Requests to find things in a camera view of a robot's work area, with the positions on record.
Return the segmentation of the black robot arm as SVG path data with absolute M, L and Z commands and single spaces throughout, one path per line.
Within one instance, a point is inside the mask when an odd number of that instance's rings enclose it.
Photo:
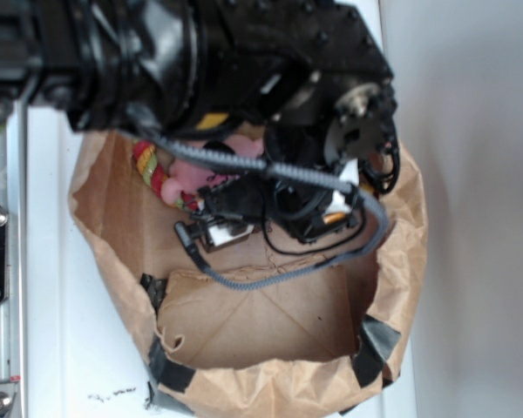
M 223 176 L 183 245 L 275 222 L 312 243 L 386 222 L 400 171 L 392 72 L 333 1 L 0 1 L 0 125 L 14 104 L 117 130 Z

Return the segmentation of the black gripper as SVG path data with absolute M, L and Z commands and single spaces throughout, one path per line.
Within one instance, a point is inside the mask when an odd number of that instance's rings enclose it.
M 188 142 L 229 156 L 316 169 L 325 166 L 322 133 L 319 128 L 269 127 L 258 139 L 239 134 L 193 135 Z M 360 206 L 345 204 L 344 196 L 330 189 L 294 180 L 264 180 L 253 172 L 222 165 L 211 165 L 207 179 L 195 181 L 193 189 L 199 194 L 193 222 L 178 231 L 184 246 L 198 239 L 207 251 L 216 251 L 246 239 L 253 231 L 267 231 L 269 223 L 304 245 L 343 229 L 360 233 Z

